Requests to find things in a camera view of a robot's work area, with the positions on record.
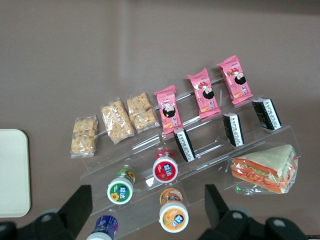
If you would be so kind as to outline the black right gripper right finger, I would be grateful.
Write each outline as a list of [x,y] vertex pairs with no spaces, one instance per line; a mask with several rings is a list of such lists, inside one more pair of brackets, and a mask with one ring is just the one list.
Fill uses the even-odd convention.
[[307,240],[308,236],[291,220],[270,217],[264,224],[240,210],[230,210],[213,184],[205,185],[205,212],[210,228],[200,240]]

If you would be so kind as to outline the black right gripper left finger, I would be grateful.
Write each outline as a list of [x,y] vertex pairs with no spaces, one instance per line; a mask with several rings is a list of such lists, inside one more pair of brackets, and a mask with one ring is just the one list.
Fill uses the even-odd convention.
[[49,211],[17,228],[13,221],[0,223],[2,240],[74,240],[93,210],[92,188],[81,185],[58,211]]

